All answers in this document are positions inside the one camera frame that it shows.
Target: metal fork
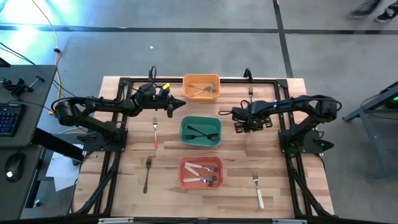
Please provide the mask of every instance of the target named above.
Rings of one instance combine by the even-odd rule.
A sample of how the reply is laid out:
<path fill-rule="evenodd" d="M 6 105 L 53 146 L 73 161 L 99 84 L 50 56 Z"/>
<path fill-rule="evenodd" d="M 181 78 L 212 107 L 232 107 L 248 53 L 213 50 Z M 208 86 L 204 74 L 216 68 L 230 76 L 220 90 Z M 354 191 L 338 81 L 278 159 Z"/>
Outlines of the metal fork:
<path fill-rule="evenodd" d="M 264 209 L 264 202 L 262 201 L 261 197 L 261 192 L 259 188 L 259 176 L 257 175 L 257 172 L 253 174 L 253 182 L 256 184 L 257 198 L 259 199 L 260 208 Z"/>
<path fill-rule="evenodd" d="M 157 136 L 156 136 L 157 118 L 155 116 L 152 119 L 152 124 L 154 125 L 154 129 L 155 129 L 155 149 L 157 149 L 159 145 L 157 143 Z"/>

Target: green bin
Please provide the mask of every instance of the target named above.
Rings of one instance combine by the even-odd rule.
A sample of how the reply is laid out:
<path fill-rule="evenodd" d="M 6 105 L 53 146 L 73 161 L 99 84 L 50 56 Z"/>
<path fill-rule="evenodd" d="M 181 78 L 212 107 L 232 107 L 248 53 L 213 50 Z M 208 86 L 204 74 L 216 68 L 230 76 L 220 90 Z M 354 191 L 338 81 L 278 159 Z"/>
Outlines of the green bin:
<path fill-rule="evenodd" d="M 187 126 L 191 126 L 203 134 L 218 134 L 215 141 L 210 140 L 206 137 L 196 137 L 194 139 L 187 139 L 185 135 L 192 134 L 200 136 L 201 134 L 188 129 Z M 184 144 L 191 146 L 207 146 L 214 147 L 217 146 L 221 141 L 221 121 L 218 118 L 202 117 L 202 116 L 186 116 L 181 121 L 180 127 L 180 140 Z"/>

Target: plastic bin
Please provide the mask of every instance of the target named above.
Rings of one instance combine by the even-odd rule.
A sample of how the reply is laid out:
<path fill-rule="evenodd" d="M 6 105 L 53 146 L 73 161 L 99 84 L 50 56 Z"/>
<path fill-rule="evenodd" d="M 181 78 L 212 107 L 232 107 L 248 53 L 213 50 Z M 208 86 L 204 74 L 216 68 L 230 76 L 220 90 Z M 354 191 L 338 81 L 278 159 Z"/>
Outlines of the plastic bin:
<path fill-rule="evenodd" d="M 210 172 L 203 168 L 195 168 L 193 169 L 197 171 L 202 177 L 208 177 L 212 175 L 216 177 L 216 180 L 213 181 L 214 185 L 210 186 L 204 183 L 204 181 L 196 181 L 196 182 L 187 182 L 184 183 L 184 178 L 195 178 L 196 176 L 192 174 L 189 170 L 186 170 L 185 163 L 190 162 L 193 164 L 202 165 L 205 167 L 214 167 L 215 172 Z M 223 184 L 223 162 L 219 157 L 211 157 L 211 156 L 193 156 L 193 157 L 184 157 L 178 163 L 178 179 L 180 182 L 180 186 L 183 189 L 217 189 L 221 187 Z"/>
<path fill-rule="evenodd" d="M 187 139 L 185 135 L 201 136 L 197 131 L 188 129 L 188 125 L 202 132 L 203 134 L 218 134 L 214 140 L 203 137 L 196 137 L 194 139 Z M 206 146 L 214 147 L 221 142 L 221 121 L 218 118 L 210 118 L 203 116 L 186 116 L 181 121 L 180 126 L 180 140 L 184 144 L 191 146 Z"/>
<path fill-rule="evenodd" d="M 200 91 L 200 88 L 206 88 L 210 85 L 213 85 L 213 93 L 203 91 L 195 95 Z M 216 74 L 186 74 L 182 80 L 182 93 L 190 101 L 213 101 L 220 94 L 220 90 L 220 78 Z"/>

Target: computer mouse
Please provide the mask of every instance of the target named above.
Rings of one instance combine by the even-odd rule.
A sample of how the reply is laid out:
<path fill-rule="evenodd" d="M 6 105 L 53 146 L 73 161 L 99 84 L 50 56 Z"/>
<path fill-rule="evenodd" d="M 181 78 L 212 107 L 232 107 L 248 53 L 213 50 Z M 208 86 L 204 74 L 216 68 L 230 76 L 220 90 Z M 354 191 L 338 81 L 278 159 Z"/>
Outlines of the computer mouse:
<path fill-rule="evenodd" d="M 17 182 L 21 179 L 24 173 L 24 161 L 25 155 L 18 152 L 8 157 L 4 171 L 9 182 Z"/>

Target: concrete floor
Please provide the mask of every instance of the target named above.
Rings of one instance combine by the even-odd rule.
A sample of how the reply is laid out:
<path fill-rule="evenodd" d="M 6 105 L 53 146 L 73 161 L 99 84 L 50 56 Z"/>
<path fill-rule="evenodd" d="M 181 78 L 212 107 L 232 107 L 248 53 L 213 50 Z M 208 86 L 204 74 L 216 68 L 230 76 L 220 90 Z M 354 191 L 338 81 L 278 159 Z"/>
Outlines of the concrete floor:
<path fill-rule="evenodd" d="M 271 0 L 36 1 L 60 26 L 278 28 Z M 388 24 L 372 21 L 382 8 L 368 18 L 347 20 L 345 15 L 360 2 L 280 0 L 279 4 L 285 29 L 398 29 L 398 19 Z M 47 25 L 28 0 L 8 1 L 0 22 Z M 59 63 L 63 86 L 80 96 L 97 96 L 105 75 L 146 75 L 151 65 L 157 66 L 158 75 L 217 73 L 240 77 L 249 67 L 255 77 L 287 77 L 284 43 L 281 47 L 277 32 L 58 32 L 58 36 L 63 51 Z M 359 120 L 350 124 L 340 120 L 365 98 L 397 80 L 396 37 L 322 33 L 285 36 L 293 76 L 305 79 L 308 94 L 332 96 L 343 104 L 339 119 L 319 127 L 325 131 L 324 138 L 335 143 L 335 148 L 325 153 L 326 175 L 335 213 L 343 218 L 398 223 L 398 178 L 366 181 L 366 175 L 378 170 L 374 152 Z M 53 63 L 52 32 L 26 26 L 19 31 L 0 30 L 0 41 L 37 64 Z M 13 64 L 26 64 L 3 51 L 0 57 Z M 83 86 L 82 79 L 90 85 Z M 55 96 L 56 89 L 52 89 L 47 106 Z M 39 127 L 53 133 L 66 129 L 46 111 Z M 72 190 L 55 193 L 52 184 L 40 187 L 42 206 L 24 210 L 23 218 L 65 214 Z"/>

